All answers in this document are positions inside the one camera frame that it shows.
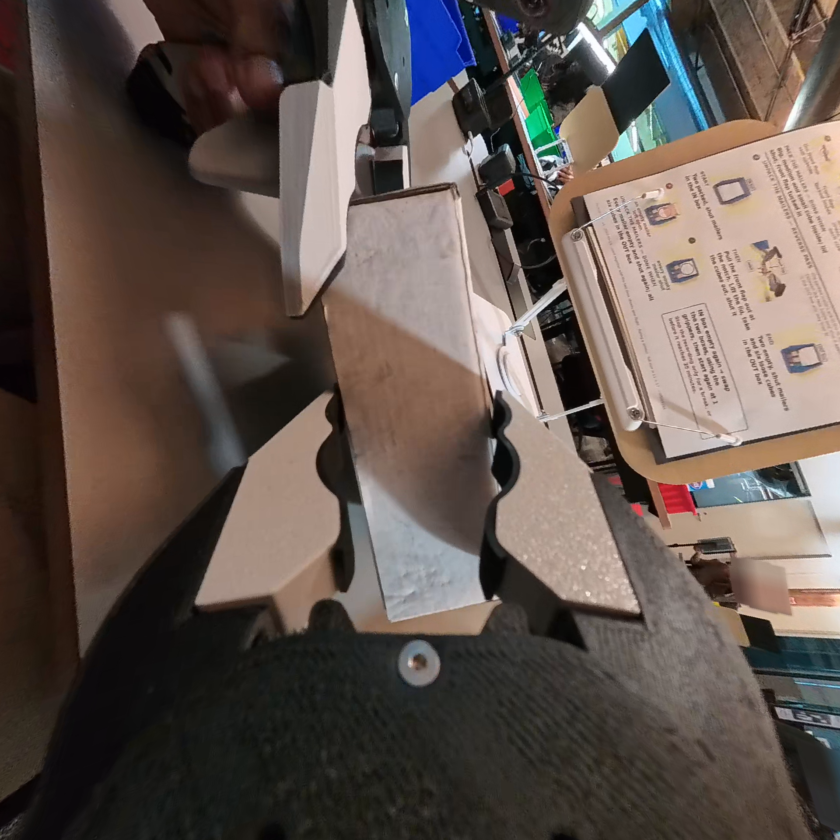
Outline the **grey electronic device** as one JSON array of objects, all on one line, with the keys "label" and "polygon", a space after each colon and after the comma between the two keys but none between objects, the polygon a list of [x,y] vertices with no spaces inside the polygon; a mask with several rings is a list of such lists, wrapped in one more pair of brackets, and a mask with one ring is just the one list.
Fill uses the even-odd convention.
[{"label": "grey electronic device", "polygon": [[474,139],[490,128],[485,92],[475,78],[469,78],[467,83],[457,90],[452,105],[458,128],[465,141]]}]

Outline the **white cardboard box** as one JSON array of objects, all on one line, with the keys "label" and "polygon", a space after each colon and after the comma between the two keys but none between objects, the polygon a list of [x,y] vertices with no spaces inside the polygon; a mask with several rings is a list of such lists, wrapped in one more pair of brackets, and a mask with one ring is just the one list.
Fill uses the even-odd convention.
[{"label": "white cardboard box", "polygon": [[454,183],[352,205],[321,297],[387,619],[485,601],[490,394]]}]

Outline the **red plastic bin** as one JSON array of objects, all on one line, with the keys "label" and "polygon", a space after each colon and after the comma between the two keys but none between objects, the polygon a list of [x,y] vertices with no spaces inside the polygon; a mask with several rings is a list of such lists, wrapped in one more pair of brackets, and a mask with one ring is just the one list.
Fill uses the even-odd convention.
[{"label": "red plastic bin", "polygon": [[658,491],[658,500],[655,503],[658,512],[663,512],[667,518],[684,513],[690,516],[697,515],[697,504],[687,485],[657,482],[655,486]]}]

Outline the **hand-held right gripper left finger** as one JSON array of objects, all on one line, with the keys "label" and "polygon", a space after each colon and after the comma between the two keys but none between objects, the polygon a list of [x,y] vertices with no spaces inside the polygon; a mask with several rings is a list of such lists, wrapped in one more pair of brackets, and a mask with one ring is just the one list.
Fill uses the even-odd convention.
[{"label": "hand-held right gripper left finger", "polygon": [[349,590],[350,504],[358,500],[337,390],[318,396],[250,456],[196,608],[265,607],[282,631],[308,627],[317,602]]}]

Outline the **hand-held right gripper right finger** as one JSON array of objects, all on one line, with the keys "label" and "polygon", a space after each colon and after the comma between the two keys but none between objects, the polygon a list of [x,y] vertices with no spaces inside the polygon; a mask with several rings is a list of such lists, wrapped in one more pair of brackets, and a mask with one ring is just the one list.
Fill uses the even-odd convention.
[{"label": "hand-held right gripper right finger", "polygon": [[479,551],[486,600],[518,604],[528,617],[640,617],[592,471],[505,392],[493,398],[490,423],[498,492]]}]

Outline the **green plastic bin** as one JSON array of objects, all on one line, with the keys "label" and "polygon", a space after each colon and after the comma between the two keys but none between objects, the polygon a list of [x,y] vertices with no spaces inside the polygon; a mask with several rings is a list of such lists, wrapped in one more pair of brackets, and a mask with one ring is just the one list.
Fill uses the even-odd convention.
[{"label": "green plastic bin", "polygon": [[521,77],[520,91],[527,116],[524,120],[532,146],[535,149],[554,145],[557,134],[553,115],[545,99],[537,72],[531,68]]}]

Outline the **black electronic device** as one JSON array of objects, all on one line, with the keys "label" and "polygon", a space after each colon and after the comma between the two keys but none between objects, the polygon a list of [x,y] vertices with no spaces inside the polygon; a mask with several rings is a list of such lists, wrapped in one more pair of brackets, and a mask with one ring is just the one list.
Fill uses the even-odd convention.
[{"label": "black electronic device", "polygon": [[483,186],[497,188],[513,178],[518,161],[508,143],[503,143],[478,166],[478,176]]}]

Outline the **hanging brown black panel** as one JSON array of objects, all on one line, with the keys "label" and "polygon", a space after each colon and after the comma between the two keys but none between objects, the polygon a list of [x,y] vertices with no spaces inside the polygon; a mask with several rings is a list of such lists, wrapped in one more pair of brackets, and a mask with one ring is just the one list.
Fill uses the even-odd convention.
[{"label": "hanging brown black panel", "polygon": [[596,168],[642,112],[669,86],[667,70],[648,29],[600,86],[589,87],[560,125],[574,176]]}]

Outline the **silver ventilation duct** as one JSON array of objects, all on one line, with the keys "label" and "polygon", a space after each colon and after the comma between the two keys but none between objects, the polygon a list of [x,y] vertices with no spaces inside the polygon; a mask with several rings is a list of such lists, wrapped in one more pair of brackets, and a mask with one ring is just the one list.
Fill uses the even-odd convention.
[{"label": "silver ventilation duct", "polygon": [[839,30],[829,27],[785,123],[790,132],[835,119],[839,110]]}]

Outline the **wooden board with instruction sheet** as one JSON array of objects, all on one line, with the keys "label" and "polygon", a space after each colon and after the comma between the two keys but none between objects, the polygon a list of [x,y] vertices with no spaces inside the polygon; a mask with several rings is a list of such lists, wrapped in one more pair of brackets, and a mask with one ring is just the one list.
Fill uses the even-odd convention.
[{"label": "wooden board with instruction sheet", "polygon": [[579,175],[549,229],[620,455],[685,484],[838,452],[838,120]]}]

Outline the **person's left hand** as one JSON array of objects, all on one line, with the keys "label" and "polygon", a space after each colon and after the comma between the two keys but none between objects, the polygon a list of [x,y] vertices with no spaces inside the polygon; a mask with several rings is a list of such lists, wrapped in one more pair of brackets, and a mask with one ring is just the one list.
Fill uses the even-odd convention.
[{"label": "person's left hand", "polygon": [[125,88],[146,127],[188,150],[234,116],[276,107],[296,2],[144,5],[163,41],[141,50]]}]

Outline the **grey desk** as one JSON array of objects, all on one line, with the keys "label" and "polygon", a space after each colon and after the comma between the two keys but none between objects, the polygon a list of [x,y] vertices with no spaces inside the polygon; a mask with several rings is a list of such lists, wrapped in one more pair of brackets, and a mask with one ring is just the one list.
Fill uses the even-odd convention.
[{"label": "grey desk", "polygon": [[216,483],[166,322],[278,352],[257,413],[335,377],[319,310],[288,319],[273,207],[201,185],[125,95],[162,38],[142,2],[26,2],[22,178],[57,657],[75,664],[139,567]]}]

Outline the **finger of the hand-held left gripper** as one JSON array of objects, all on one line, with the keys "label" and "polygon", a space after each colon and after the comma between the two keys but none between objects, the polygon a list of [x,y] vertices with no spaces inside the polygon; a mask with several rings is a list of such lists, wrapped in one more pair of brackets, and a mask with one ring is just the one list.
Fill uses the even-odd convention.
[{"label": "finger of the hand-held left gripper", "polygon": [[209,186],[276,198],[283,302],[289,317],[301,318],[344,255],[350,189],[340,184],[331,87],[289,86],[277,113],[276,125],[239,117],[205,132],[189,170]]}]

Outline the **blue plastic bin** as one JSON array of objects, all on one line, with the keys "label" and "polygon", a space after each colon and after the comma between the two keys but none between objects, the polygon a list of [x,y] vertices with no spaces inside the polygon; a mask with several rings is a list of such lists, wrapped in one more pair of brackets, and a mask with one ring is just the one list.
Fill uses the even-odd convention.
[{"label": "blue plastic bin", "polygon": [[406,1],[412,105],[476,65],[458,1]]}]

